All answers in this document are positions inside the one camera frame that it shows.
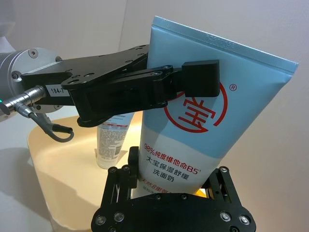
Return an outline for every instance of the black metal bracket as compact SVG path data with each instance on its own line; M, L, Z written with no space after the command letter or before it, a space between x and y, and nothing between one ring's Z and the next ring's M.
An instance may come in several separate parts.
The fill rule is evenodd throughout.
M131 199L138 179L138 147L128 165L111 167L93 232L254 232L255 221L238 198L229 169L213 171L203 188L208 198L186 193L158 193Z
M141 45L109 55L62 60L22 75L24 88L45 88L47 96L37 104L75 105L82 127L97 126L114 115L165 107L180 91L186 97L219 95L218 60L147 69L147 56L148 45Z

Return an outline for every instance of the label sticker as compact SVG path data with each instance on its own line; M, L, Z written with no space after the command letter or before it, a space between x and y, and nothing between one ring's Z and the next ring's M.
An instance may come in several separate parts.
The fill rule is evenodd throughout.
M63 89L61 85L46 85L47 91L51 97L69 97L69 92Z

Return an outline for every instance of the white background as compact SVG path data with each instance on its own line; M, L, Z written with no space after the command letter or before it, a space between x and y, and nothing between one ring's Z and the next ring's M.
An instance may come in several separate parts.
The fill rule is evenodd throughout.
M230 168L258 232L308 231L307 0L14 0L14 8L16 26L8 38L12 46L41 46L63 58L147 44L151 21L158 15L298 61L291 82L222 164ZM74 113L66 108L54 117ZM51 231L34 170L27 164L26 137L31 128L29 120L18 116L0 124L0 231ZM8 134L14 139L8 140Z

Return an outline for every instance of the registered trademark symbol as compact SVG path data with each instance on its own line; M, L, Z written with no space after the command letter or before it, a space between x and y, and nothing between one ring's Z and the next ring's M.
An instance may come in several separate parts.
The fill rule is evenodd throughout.
M231 91L235 91L237 89L237 85L235 85L235 84L231 84L230 85L230 90Z

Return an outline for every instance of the red circle logo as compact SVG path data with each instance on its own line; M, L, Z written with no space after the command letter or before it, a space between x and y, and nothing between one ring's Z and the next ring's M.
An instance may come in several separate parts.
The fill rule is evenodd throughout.
M204 133L207 132L207 125L211 123L214 126L218 126L224 119L227 112L227 94L224 86L220 83L220 94L217 98L222 102L222 108L214 111L212 104L216 98L209 98L210 100L204 102L204 100L197 100L196 98L184 97L184 92L177 95L174 101L175 104L168 104L164 108L164 112L168 119L178 128L191 133ZM183 104L183 108L179 110L179 104Z

